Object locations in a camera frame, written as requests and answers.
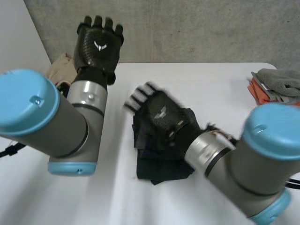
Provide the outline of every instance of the black cloth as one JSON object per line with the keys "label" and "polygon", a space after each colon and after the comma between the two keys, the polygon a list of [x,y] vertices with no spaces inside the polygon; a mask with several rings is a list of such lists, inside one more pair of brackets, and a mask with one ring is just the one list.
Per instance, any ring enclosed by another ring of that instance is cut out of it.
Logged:
{"label": "black cloth", "polygon": [[[191,109],[183,109],[190,123],[198,127],[196,117]],[[134,116],[133,131],[135,148],[138,149],[136,175],[138,179],[151,180],[156,185],[166,180],[186,179],[194,169],[186,163],[179,146],[166,145],[159,135],[150,132]]]}

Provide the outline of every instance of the logo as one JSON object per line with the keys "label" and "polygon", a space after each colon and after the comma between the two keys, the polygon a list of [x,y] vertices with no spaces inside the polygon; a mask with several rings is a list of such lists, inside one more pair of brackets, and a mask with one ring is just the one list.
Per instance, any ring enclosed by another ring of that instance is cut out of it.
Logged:
{"label": "logo", "polygon": [[104,46],[100,46],[100,45],[97,45],[97,43],[94,41],[94,45],[96,46],[96,48],[101,51],[103,49],[106,49],[107,45],[104,45]]}
{"label": "logo", "polygon": [[156,114],[156,116],[154,117],[155,119],[162,119],[164,118],[167,114],[165,113],[167,110],[167,108],[164,106],[160,111],[161,113]]}

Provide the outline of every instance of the white table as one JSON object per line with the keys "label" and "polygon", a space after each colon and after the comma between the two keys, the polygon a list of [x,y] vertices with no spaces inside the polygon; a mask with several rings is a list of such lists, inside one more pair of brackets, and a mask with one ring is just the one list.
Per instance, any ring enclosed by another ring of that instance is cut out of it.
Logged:
{"label": "white table", "polygon": [[[252,224],[202,175],[153,186],[136,178],[132,116],[122,108],[138,85],[153,81],[194,110],[204,126],[215,122],[240,135],[255,107],[247,90],[251,71],[265,63],[120,64],[108,88],[96,173],[58,177],[47,172],[48,156],[26,147],[0,159],[1,225],[241,225]],[[9,140],[0,139],[0,149]],[[298,223],[300,191],[274,224]]]}

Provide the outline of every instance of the gray wall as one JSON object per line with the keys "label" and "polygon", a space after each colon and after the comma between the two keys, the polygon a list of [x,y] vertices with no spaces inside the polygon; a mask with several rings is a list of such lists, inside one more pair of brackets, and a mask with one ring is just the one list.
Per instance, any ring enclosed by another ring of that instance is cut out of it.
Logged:
{"label": "gray wall", "polygon": [[268,62],[300,68],[299,0],[25,0],[54,61],[85,15],[124,26],[121,62]]}

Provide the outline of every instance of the light blue cap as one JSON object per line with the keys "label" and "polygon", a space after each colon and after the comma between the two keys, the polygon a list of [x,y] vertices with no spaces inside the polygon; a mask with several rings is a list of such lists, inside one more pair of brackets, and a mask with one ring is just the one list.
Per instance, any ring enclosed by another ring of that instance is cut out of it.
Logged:
{"label": "light blue cap", "polygon": [[253,217],[250,217],[253,222],[257,225],[268,225],[273,222],[278,215],[284,211],[291,201],[291,196],[287,190],[285,190],[282,195],[269,205],[266,209],[256,214]]}
{"label": "light blue cap", "polygon": [[243,140],[257,153],[276,160],[300,159],[300,108],[266,104],[248,117]]}
{"label": "light blue cap", "polygon": [[39,72],[16,69],[0,75],[0,135],[22,136],[45,126],[56,114],[60,95]]}
{"label": "light blue cap", "polygon": [[96,166],[94,162],[50,162],[48,172],[54,175],[89,176],[94,174]]}

